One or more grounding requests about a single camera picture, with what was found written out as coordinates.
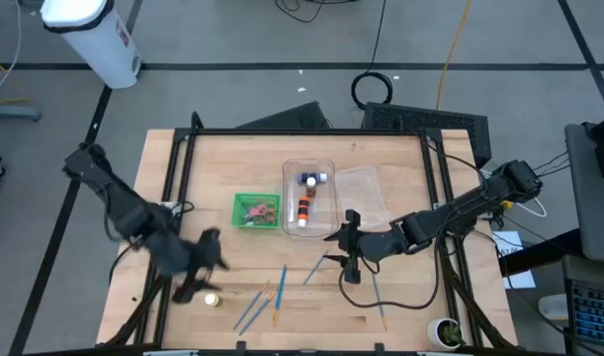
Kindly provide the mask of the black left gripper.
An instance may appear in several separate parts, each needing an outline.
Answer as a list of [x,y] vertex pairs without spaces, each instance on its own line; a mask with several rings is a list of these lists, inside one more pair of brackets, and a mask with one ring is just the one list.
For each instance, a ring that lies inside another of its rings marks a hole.
[[[196,273],[201,268],[213,270],[216,266],[228,269],[221,255],[220,230],[205,229],[197,242],[183,239],[174,231],[156,232],[150,236],[150,256],[162,276]],[[176,288],[172,301],[189,303],[199,291],[220,291],[209,279],[196,279]]]

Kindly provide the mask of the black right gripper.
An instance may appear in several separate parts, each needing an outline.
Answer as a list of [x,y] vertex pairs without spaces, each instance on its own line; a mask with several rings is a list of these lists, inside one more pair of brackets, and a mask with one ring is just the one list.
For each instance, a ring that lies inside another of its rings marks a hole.
[[398,240],[392,231],[364,232],[359,230],[361,216],[354,210],[345,211],[344,227],[326,236],[324,241],[343,241],[347,256],[330,255],[329,259],[344,267],[344,280],[351,284],[361,283],[358,260],[378,263],[398,252]]

